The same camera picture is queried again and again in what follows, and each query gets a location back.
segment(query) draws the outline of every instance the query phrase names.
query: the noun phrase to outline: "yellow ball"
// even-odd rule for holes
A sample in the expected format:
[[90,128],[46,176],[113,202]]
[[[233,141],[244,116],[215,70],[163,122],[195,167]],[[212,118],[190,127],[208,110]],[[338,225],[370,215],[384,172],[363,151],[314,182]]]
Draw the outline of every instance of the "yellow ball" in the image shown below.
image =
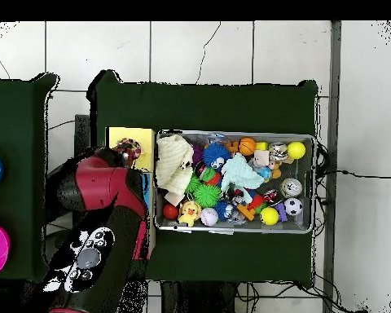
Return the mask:
[[302,142],[292,142],[288,145],[288,155],[294,160],[302,158],[305,154],[305,146]]
[[274,226],[278,222],[278,212],[274,208],[268,207],[264,208],[263,211],[259,214],[259,218],[261,222],[266,224],[267,226]]

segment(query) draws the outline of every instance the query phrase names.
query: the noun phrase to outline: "white cloth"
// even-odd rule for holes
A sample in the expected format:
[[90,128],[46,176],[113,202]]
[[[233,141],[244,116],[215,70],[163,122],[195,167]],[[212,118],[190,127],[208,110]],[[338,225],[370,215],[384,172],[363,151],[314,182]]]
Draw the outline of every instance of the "white cloth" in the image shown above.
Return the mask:
[[158,187],[183,195],[192,175],[191,145],[178,134],[158,139],[156,183]]

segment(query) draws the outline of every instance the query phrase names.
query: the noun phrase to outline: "soccer ball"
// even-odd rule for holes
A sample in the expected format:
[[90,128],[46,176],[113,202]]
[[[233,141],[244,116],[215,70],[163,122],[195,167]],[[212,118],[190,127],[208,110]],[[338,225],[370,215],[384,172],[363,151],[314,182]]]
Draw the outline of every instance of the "soccer ball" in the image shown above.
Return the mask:
[[303,211],[303,203],[297,198],[288,198],[284,203],[285,212],[287,215],[297,216]]

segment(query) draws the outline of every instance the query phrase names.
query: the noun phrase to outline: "white ball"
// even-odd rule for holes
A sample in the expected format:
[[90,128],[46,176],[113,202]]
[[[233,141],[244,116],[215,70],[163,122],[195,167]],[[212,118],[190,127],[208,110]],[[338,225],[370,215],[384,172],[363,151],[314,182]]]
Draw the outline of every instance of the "white ball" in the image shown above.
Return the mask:
[[297,198],[288,198],[284,203],[285,212],[290,216],[297,216],[303,211],[303,203]]
[[207,208],[207,209],[203,209],[201,211],[201,222],[207,226],[207,227],[211,227],[213,225],[215,225],[218,221],[218,214],[217,214],[217,211],[213,208]]

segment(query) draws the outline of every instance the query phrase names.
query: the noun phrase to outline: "green spiky ball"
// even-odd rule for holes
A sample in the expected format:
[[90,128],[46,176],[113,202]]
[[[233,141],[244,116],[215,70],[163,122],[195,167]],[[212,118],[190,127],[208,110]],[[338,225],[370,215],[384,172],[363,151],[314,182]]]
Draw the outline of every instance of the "green spiky ball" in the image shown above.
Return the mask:
[[186,193],[193,193],[199,186],[201,185],[201,182],[196,177],[196,175],[193,173],[190,179],[190,183],[188,183],[188,186],[186,188]]
[[220,188],[201,184],[194,192],[194,198],[200,206],[204,208],[212,208],[217,204],[220,196]]

